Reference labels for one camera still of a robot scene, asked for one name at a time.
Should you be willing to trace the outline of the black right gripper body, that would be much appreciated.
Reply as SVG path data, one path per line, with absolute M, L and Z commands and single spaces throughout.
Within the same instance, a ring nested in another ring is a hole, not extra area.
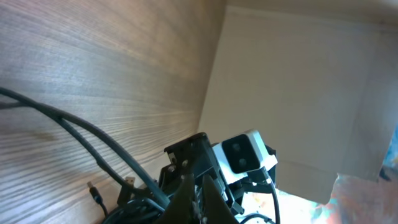
M 164 149 L 171 164 L 160 171 L 159 187 L 172 198 L 182 182 L 181 176 L 193 174 L 195 185 L 203 185 L 202 177 L 210 175 L 215 187 L 224 198 L 228 208 L 234 215 L 242 215 L 244 209 L 241 201 L 236 200 L 221 170 L 210 140 L 206 133 L 201 132 L 179 141 Z

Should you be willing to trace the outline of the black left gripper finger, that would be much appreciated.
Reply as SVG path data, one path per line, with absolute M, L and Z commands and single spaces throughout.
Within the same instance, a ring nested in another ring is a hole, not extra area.
M 195 196 L 194 180 L 193 174 L 182 176 L 180 187 L 155 224 L 189 224 L 192 221 L 192 202 Z

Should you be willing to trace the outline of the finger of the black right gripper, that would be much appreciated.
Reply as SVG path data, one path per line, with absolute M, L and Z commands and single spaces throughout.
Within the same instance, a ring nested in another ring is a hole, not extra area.
M 203 176 L 203 209 L 208 224 L 238 224 L 239 222 L 215 186 L 210 175 Z

